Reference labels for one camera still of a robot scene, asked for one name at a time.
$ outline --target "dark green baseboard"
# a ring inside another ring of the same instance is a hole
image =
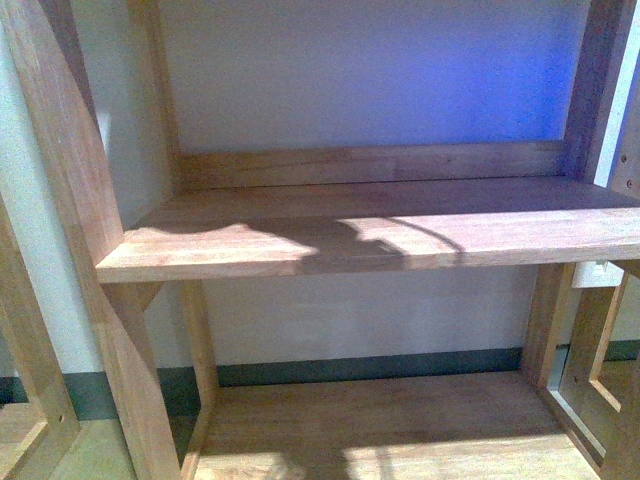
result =
[[[640,341],[612,342],[607,360],[634,359]],[[463,373],[517,370],[520,348],[425,353],[386,357],[343,358],[301,362],[222,365],[218,367],[223,387],[284,383],[337,382],[380,378],[457,375]],[[160,386],[170,416],[193,416],[200,408],[193,368],[161,368]],[[80,420],[117,418],[113,397],[104,372],[69,373],[64,376],[71,401]],[[18,378],[0,378],[0,404],[25,402]]]

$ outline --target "wooden shelf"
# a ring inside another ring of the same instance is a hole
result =
[[[196,480],[598,476],[517,372],[221,390]]]
[[[640,202],[564,177],[210,190],[127,232],[102,283],[640,257]]]
[[[28,403],[0,405],[0,432],[0,478],[13,478],[46,434],[47,422]]]

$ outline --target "electrical outlet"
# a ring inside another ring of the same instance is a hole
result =
[[[617,287],[622,283],[624,271],[611,262],[581,262],[576,265],[573,288]]]

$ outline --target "wooden shelving unit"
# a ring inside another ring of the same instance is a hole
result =
[[[489,468],[488,458],[498,476],[594,477],[582,452],[605,480],[640,476],[637,367],[604,459],[546,390],[573,262],[623,261],[640,271],[640,200],[589,184],[635,1],[592,2],[562,142],[188,157],[177,142],[158,6],[130,5],[163,86],[180,188],[128,232],[68,1],[3,0],[0,14],[139,478],[203,480],[215,470],[267,478],[280,464],[245,454],[273,449],[298,455],[283,460],[286,468],[308,460],[325,478],[340,478],[338,451],[340,474],[344,455],[353,454],[362,478],[376,478],[372,469],[389,463],[375,447],[390,443],[400,445],[400,457],[415,455],[401,460],[407,475],[436,468],[470,478]],[[638,180],[624,183],[628,193]],[[522,375],[218,390],[204,279],[516,264],[540,265]],[[142,317],[168,280],[181,281],[202,404],[182,466]],[[393,419],[404,427],[391,427]],[[469,435],[473,442],[464,443]],[[324,456],[320,464],[313,455]]]

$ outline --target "wooden plank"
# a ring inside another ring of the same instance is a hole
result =
[[[209,430],[219,383],[202,282],[181,282],[180,299],[189,332],[191,358],[200,396],[200,414],[182,463],[182,480],[193,480],[198,469],[202,445]]]
[[[105,334],[118,365],[111,387],[136,474],[140,479],[179,478],[180,471],[169,417],[134,285],[104,285]]]
[[[637,258],[637,207],[559,177],[200,192],[152,212],[98,275],[110,283]]]
[[[640,478],[640,358],[636,360],[629,393],[616,422],[616,435],[604,457],[602,480]]]
[[[626,283],[625,277],[617,288],[587,288],[582,292],[559,389],[605,449],[615,437],[619,403],[598,376]]]
[[[531,385],[546,389],[558,347],[575,265],[538,267],[520,369]]]
[[[597,479],[517,372],[224,388],[212,478]]]
[[[134,48],[140,66],[141,82],[150,96],[150,104],[159,104],[162,128],[166,139],[167,157],[173,193],[180,193],[178,157],[180,139],[173,105],[171,79],[167,65],[162,13],[157,0],[127,0],[132,23],[139,27]]]
[[[557,175],[562,142],[224,152],[180,158],[187,191]]]
[[[149,282],[138,283],[136,289],[138,290],[138,298],[140,299],[140,307],[142,311],[145,311],[149,304],[156,298],[158,292],[164,285],[164,282]]]
[[[175,480],[137,291],[111,288],[114,310],[94,268],[123,233],[69,2],[0,0],[0,14],[136,473]]]
[[[563,173],[593,182],[636,0],[592,0],[565,129]]]
[[[191,358],[198,383],[200,404],[204,410],[205,407],[213,406],[219,384],[202,282],[181,282],[180,299],[189,332]]]
[[[3,275],[0,282],[0,328],[27,392],[30,413],[35,417],[16,418],[20,425],[28,428],[18,434],[24,440],[38,423],[44,422],[50,437],[47,451],[39,455],[34,454],[37,446],[31,442],[18,443],[14,449],[14,464],[3,470],[9,478],[8,475],[19,475],[20,470],[28,468],[32,479],[45,479],[73,443],[80,424],[1,197],[0,271]],[[2,412],[4,419],[7,412]],[[41,441],[41,433],[44,433],[42,428],[34,432],[31,440]],[[10,434],[10,431],[0,430],[0,441]]]

